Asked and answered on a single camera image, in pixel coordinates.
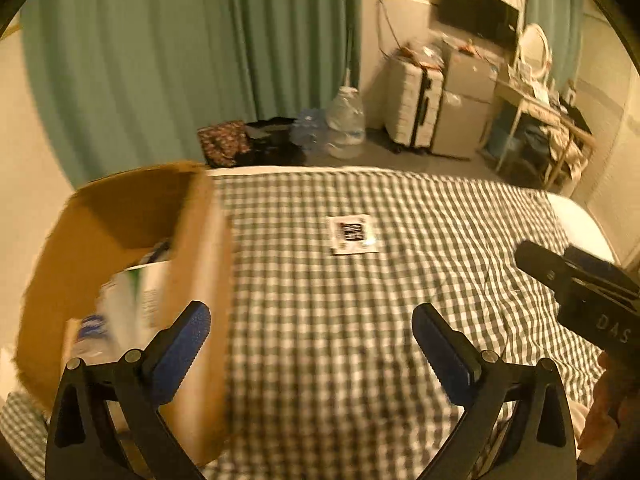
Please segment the person's right hand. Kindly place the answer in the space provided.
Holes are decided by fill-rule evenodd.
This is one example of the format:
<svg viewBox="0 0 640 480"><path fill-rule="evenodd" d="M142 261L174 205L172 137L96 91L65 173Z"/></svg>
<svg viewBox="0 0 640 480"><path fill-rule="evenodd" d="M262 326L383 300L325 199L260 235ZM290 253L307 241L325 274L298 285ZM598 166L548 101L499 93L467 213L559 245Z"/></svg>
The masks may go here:
<svg viewBox="0 0 640 480"><path fill-rule="evenodd" d="M594 386L591 408L577 441L579 459L590 466L600 460L617 430L639 409L639 373L605 352L598 364L603 373Z"/></svg>

